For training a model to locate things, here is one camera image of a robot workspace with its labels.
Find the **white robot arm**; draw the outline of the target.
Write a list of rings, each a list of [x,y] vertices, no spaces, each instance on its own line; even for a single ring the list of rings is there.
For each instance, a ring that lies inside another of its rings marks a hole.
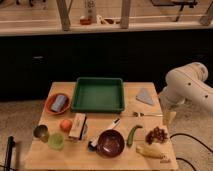
[[[200,62],[174,68],[166,74],[166,86],[158,95],[164,125],[172,122],[176,116],[175,107],[182,105],[185,100],[213,114],[213,88],[205,84],[207,78],[208,69]]]

